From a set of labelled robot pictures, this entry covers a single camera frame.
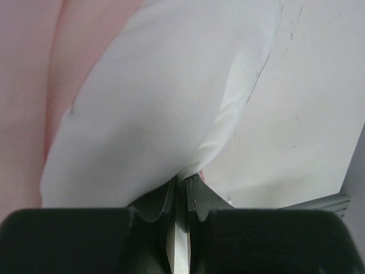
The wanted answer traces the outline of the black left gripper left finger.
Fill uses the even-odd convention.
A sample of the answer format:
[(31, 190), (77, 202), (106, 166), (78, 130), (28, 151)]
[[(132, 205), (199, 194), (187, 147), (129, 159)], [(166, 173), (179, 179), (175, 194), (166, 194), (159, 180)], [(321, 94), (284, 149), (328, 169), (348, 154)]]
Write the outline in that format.
[(172, 273), (175, 185), (173, 178), (131, 203), (139, 226), (129, 273)]

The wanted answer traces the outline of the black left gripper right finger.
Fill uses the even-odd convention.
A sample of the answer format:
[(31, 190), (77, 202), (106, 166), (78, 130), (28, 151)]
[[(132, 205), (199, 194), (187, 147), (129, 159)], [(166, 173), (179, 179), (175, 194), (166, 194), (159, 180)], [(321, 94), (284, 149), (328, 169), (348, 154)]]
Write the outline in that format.
[(205, 221), (211, 210), (232, 209), (225, 201), (205, 184), (200, 173), (185, 179), (186, 226), (189, 234), (189, 273), (197, 273), (199, 261), (198, 225)]

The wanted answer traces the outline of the blue and pink printed pillowcase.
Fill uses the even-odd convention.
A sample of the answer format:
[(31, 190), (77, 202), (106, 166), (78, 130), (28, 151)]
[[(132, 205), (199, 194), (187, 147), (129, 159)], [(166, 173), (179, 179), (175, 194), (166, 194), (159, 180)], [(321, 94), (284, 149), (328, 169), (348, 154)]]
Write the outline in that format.
[(41, 205), (63, 114), (141, 1), (1, 2), (1, 218)]

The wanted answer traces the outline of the white pillow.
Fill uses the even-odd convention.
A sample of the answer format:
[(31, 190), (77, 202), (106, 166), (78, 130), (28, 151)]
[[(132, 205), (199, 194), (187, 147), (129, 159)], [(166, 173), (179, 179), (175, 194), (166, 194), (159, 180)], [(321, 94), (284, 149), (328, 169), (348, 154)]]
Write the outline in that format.
[(124, 207), (222, 150), (269, 57), (282, 1), (147, 1), (63, 115), (44, 208)]

